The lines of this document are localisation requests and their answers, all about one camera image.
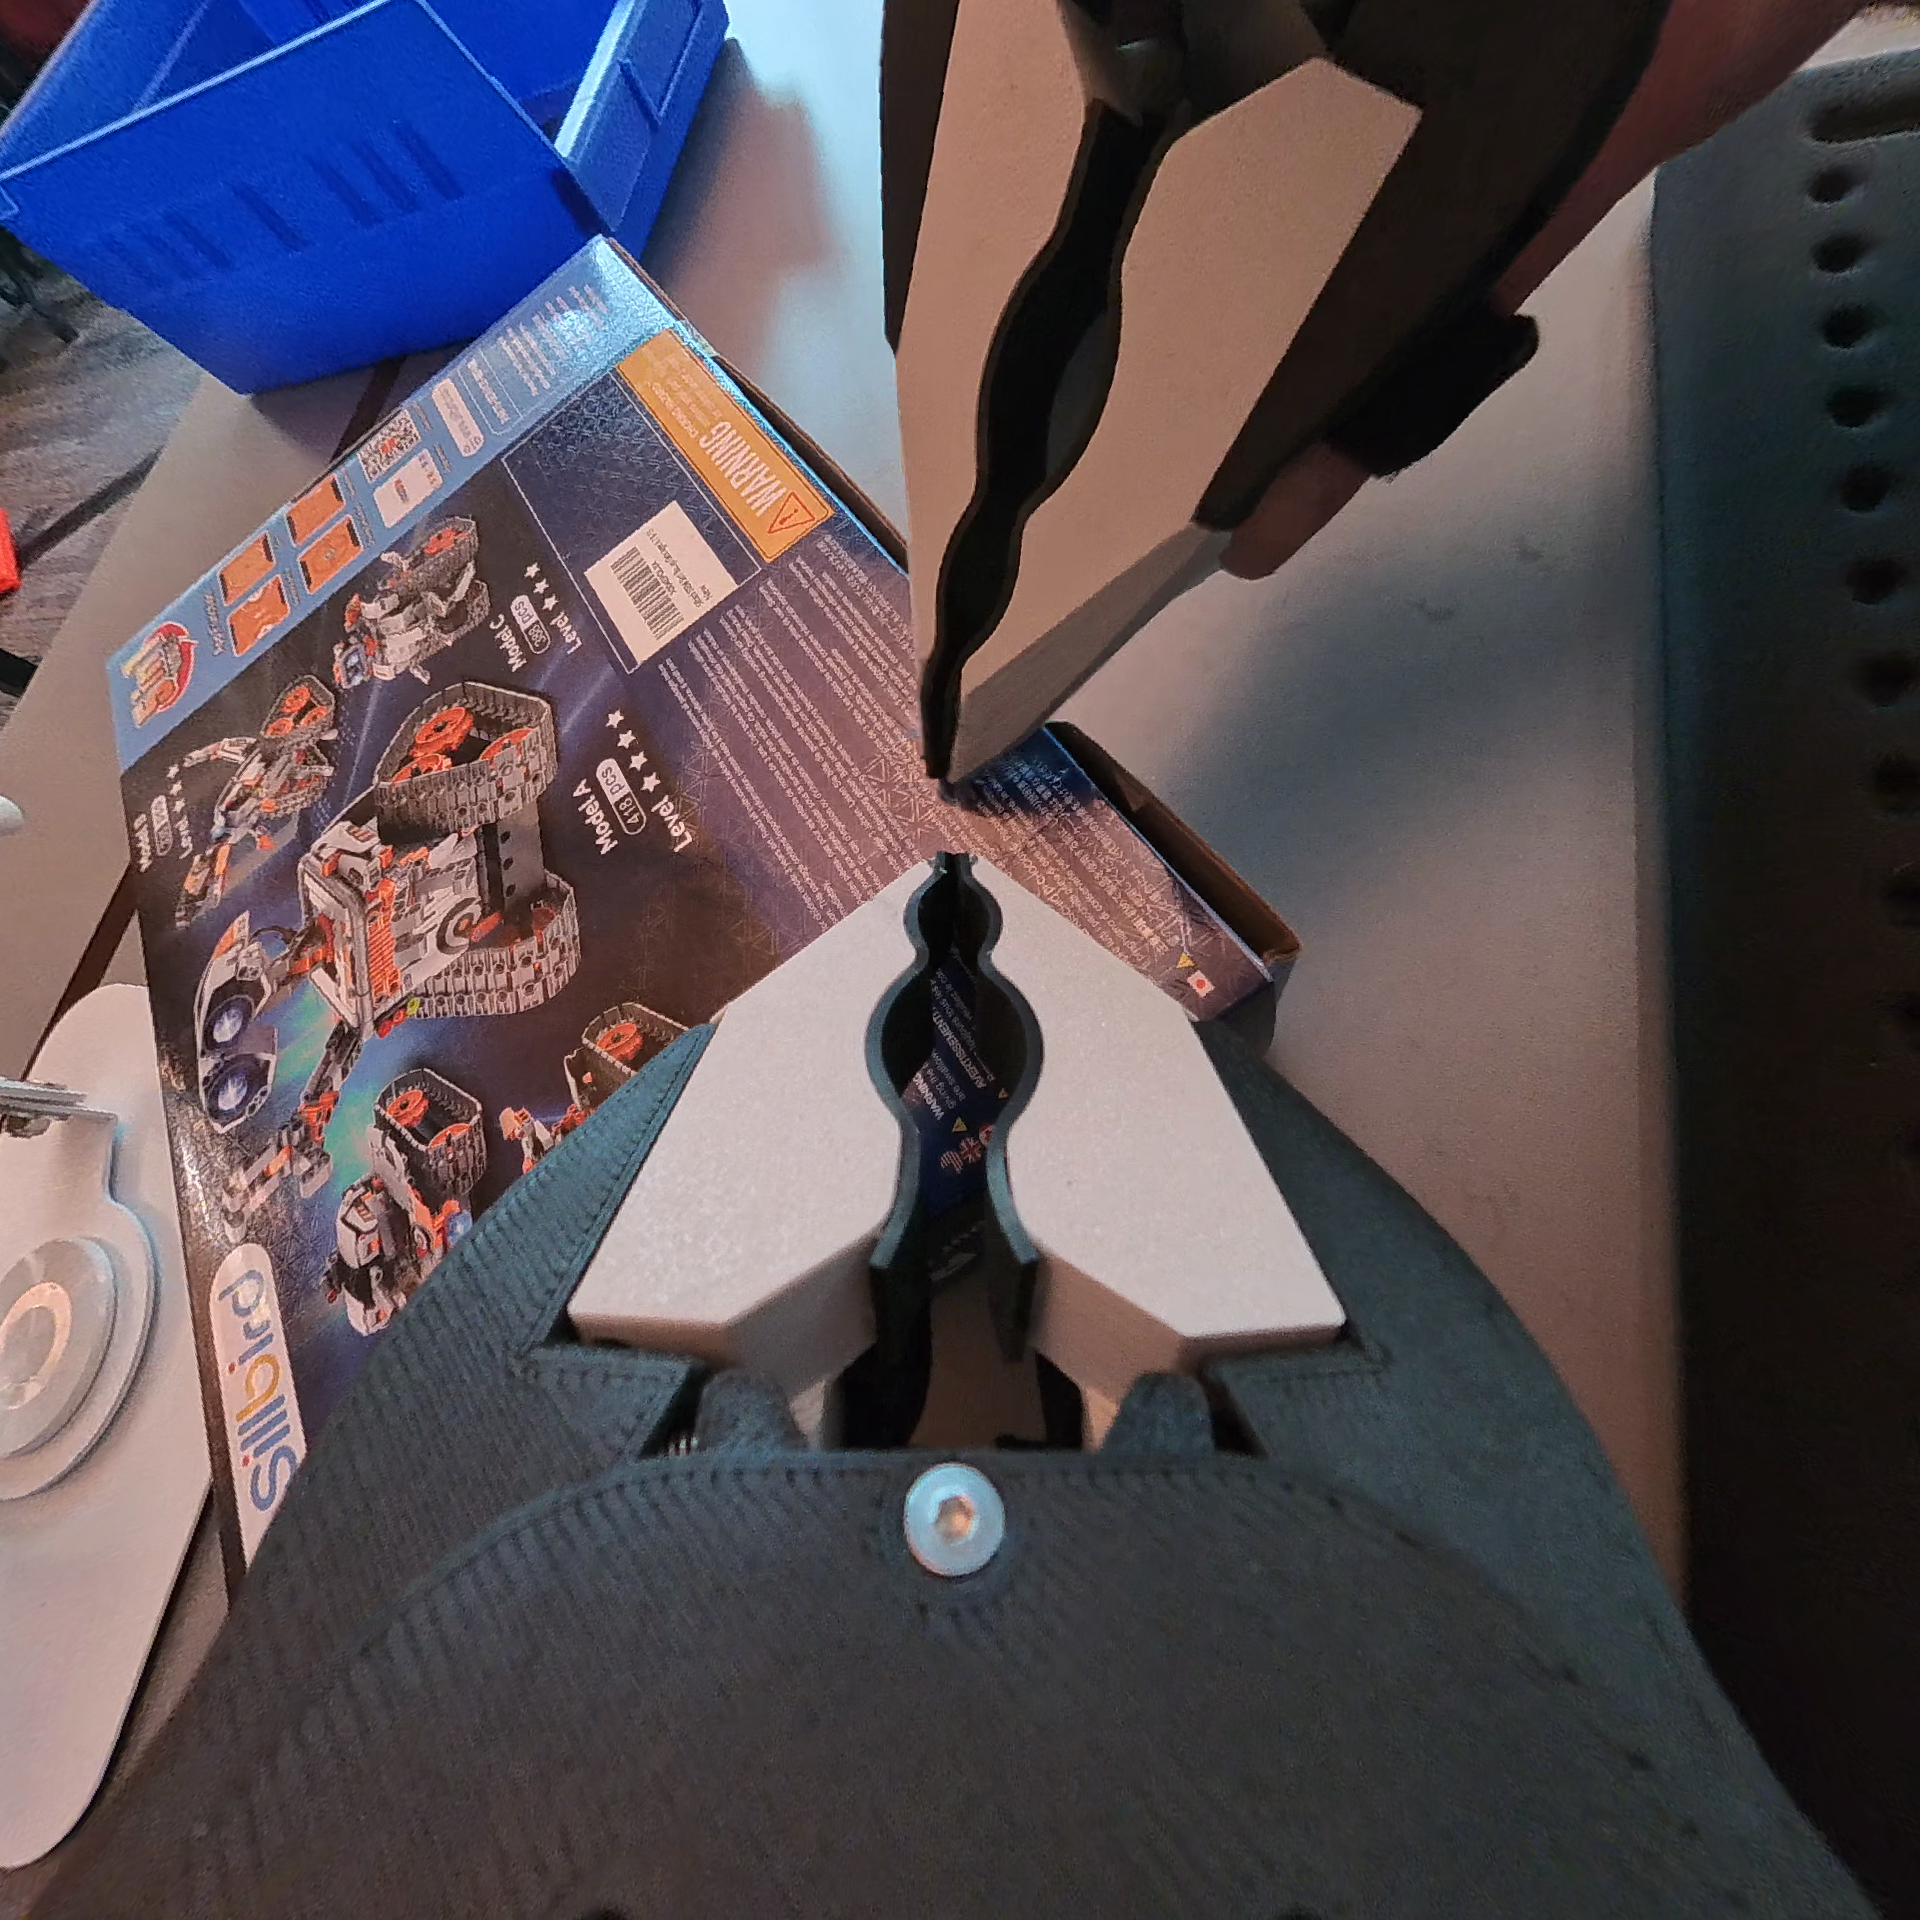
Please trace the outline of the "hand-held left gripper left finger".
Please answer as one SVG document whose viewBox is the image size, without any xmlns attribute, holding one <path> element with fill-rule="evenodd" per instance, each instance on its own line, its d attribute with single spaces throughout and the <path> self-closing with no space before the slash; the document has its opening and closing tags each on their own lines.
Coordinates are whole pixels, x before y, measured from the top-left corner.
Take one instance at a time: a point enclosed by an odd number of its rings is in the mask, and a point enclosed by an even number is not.
<svg viewBox="0 0 1920 1920">
<path fill-rule="evenodd" d="M 901 1444 L 930 1379 L 922 1123 L 954 944 L 940 852 L 717 1017 L 570 1300 L 595 1340 L 772 1379 L 848 1379 L 848 1441 Z"/>
</svg>

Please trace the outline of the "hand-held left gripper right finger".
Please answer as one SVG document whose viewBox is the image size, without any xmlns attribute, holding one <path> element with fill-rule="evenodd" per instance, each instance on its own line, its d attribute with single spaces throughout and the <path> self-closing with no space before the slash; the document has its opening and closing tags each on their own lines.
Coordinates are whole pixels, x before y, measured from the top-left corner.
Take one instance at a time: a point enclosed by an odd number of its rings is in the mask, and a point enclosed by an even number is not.
<svg viewBox="0 0 1920 1920">
<path fill-rule="evenodd" d="M 993 964 L 1041 1024 L 1013 1202 L 1041 1251 L 1032 1332 L 1104 1438 L 1144 1374 L 1340 1335 L 1347 1315 L 1203 1035 L 1160 987 L 979 859 Z"/>
</svg>

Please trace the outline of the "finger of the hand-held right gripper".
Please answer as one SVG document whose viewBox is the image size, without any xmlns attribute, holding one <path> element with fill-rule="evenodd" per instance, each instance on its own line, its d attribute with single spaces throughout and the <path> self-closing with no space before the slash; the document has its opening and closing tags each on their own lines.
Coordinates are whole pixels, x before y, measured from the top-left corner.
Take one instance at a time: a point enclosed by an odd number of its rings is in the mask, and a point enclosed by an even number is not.
<svg viewBox="0 0 1920 1920">
<path fill-rule="evenodd" d="M 1318 58 L 1170 144 L 1121 256 L 1093 435 L 1025 522 L 1009 608 L 962 668 L 957 779 L 1217 572 L 1203 495 L 1417 124 Z"/>
<path fill-rule="evenodd" d="M 964 775 L 962 668 L 1009 608 L 1050 417 L 1106 303 L 1148 124 L 1077 6 L 956 11 L 897 392 L 926 769 Z"/>
</svg>

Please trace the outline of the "toy robot kit box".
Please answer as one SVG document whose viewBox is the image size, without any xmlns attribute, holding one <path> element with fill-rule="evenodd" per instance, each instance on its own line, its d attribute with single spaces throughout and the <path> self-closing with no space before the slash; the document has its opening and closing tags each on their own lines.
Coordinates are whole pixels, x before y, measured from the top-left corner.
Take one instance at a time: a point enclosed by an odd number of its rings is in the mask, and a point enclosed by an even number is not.
<svg viewBox="0 0 1920 1920">
<path fill-rule="evenodd" d="M 1300 942 L 1085 731 L 924 777 L 897 537 L 590 242 L 113 660 L 229 1579 L 379 1332 L 940 848 L 1194 1020 Z"/>
</svg>

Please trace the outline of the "person's right hand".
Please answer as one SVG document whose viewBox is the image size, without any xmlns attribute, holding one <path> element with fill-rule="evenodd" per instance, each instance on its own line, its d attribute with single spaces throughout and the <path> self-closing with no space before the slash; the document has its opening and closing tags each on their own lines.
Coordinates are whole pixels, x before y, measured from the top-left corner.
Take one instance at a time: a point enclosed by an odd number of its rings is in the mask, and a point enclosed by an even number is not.
<svg viewBox="0 0 1920 1920">
<path fill-rule="evenodd" d="M 1224 567 L 1262 579 L 1296 556 L 1371 479 L 1440 449 L 1539 347 L 1532 316 L 1476 304 L 1355 403 L 1278 475 L 1232 532 Z"/>
</svg>

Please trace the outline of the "grey perforated plastic chair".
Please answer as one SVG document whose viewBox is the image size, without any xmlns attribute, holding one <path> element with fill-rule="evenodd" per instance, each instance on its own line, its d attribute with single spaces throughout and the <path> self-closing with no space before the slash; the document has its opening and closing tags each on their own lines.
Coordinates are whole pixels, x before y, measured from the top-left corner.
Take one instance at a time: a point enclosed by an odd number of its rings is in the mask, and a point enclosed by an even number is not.
<svg viewBox="0 0 1920 1920">
<path fill-rule="evenodd" d="M 1664 168 L 1675 1215 L 1697 1636 L 1918 1876 L 1918 55 Z"/>
</svg>

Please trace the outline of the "blue plastic bin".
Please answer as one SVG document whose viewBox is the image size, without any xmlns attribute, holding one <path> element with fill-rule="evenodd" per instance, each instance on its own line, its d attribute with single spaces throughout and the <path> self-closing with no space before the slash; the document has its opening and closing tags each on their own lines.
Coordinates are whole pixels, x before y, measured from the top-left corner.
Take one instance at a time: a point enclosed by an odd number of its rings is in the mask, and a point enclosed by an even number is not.
<svg viewBox="0 0 1920 1920">
<path fill-rule="evenodd" d="M 238 394 L 470 338 L 641 252 L 720 2 L 97 2 L 4 124 L 4 227 Z"/>
</svg>

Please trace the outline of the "round metal disc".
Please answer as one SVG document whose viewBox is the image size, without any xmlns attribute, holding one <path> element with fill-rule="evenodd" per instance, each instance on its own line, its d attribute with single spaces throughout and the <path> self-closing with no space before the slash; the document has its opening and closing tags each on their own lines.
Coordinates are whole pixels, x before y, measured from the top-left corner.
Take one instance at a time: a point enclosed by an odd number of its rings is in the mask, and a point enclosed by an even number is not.
<svg viewBox="0 0 1920 1920">
<path fill-rule="evenodd" d="M 2 1278 L 2 1458 L 44 1448 L 105 1363 L 117 1265 L 93 1236 L 49 1240 Z"/>
</svg>

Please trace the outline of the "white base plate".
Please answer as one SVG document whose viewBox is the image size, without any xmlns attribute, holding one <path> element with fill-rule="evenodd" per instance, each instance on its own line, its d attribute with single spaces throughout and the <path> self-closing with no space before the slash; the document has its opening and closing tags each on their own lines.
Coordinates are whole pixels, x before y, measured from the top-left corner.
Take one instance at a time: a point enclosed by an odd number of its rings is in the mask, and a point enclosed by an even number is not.
<svg viewBox="0 0 1920 1920">
<path fill-rule="evenodd" d="M 2 1142 L 2 1278 L 53 1240 L 117 1265 L 113 1335 L 84 1402 L 2 1458 L 2 1863 L 49 1854 L 86 1810 L 209 1498 L 197 1343 L 148 996 L 109 986 L 44 1043 L 38 1080 L 115 1124 Z"/>
</svg>

